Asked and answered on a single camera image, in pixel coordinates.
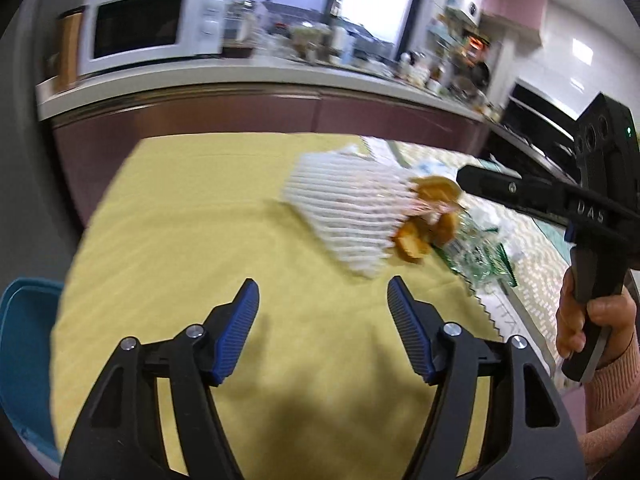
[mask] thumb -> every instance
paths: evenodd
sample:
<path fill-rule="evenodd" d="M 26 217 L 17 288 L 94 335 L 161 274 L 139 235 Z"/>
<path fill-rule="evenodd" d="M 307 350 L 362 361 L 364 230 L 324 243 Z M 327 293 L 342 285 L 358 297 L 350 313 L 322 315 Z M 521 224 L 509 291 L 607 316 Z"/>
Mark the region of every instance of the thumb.
<path fill-rule="evenodd" d="M 609 325 L 613 328 L 633 324 L 636 318 L 633 303 L 627 301 L 622 294 L 591 300 L 587 303 L 587 313 L 596 325 Z"/>

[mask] blue trash bin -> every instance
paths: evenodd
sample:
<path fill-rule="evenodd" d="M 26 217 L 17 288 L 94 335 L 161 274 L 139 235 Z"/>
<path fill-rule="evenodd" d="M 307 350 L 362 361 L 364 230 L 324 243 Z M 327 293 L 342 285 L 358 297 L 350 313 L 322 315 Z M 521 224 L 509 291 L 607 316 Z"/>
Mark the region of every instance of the blue trash bin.
<path fill-rule="evenodd" d="M 0 404 L 17 433 L 57 463 L 49 362 L 61 294 L 61 283 L 19 278 L 0 299 Z"/>

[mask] person's hand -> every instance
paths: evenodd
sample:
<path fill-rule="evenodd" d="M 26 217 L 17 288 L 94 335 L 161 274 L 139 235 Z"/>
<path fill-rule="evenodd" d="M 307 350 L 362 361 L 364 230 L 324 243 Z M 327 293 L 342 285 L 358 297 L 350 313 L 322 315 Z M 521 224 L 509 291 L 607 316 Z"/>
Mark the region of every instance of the person's hand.
<path fill-rule="evenodd" d="M 574 298 L 574 275 L 571 267 L 567 269 L 562 280 L 560 307 L 556 312 L 558 335 L 556 348 L 563 358 L 571 352 L 581 352 L 586 338 L 584 326 L 585 306 L 578 304 Z M 598 366 L 604 366 L 620 357 L 629 346 L 636 328 L 636 303 L 625 287 L 618 296 L 598 298 L 586 305 L 589 318 L 596 325 L 610 326 L 611 335 Z"/>

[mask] ceiling light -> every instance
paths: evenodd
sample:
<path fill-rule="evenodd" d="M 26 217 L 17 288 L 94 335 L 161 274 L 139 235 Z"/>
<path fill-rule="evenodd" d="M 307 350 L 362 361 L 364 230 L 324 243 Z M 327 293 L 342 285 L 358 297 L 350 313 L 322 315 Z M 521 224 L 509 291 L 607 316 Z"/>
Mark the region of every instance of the ceiling light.
<path fill-rule="evenodd" d="M 587 65 L 593 60 L 593 50 L 586 46 L 583 42 L 574 38 L 574 56 Z"/>
<path fill-rule="evenodd" d="M 571 84 L 575 86 L 580 92 L 584 90 L 584 85 L 580 83 L 577 79 L 571 78 Z"/>

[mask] metal screw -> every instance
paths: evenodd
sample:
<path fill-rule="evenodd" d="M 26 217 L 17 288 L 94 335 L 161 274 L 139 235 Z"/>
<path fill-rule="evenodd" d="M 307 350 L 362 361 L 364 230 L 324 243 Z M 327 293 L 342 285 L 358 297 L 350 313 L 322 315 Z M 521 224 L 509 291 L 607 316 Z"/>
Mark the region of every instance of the metal screw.
<path fill-rule="evenodd" d="M 515 335 L 511 339 L 511 344 L 514 345 L 517 349 L 522 350 L 523 348 L 526 348 L 529 343 L 523 336 Z"/>
<path fill-rule="evenodd" d="M 196 339 L 197 337 L 200 337 L 202 334 L 204 334 L 204 327 L 202 325 L 191 325 L 187 327 L 187 330 L 185 330 L 185 332 L 187 333 L 187 337 Z"/>
<path fill-rule="evenodd" d="M 133 350 L 137 344 L 135 337 L 126 337 L 120 342 L 120 348 L 123 350 Z"/>
<path fill-rule="evenodd" d="M 447 323 L 444 326 L 444 333 L 452 337 L 462 334 L 462 329 L 457 323 Z"/>

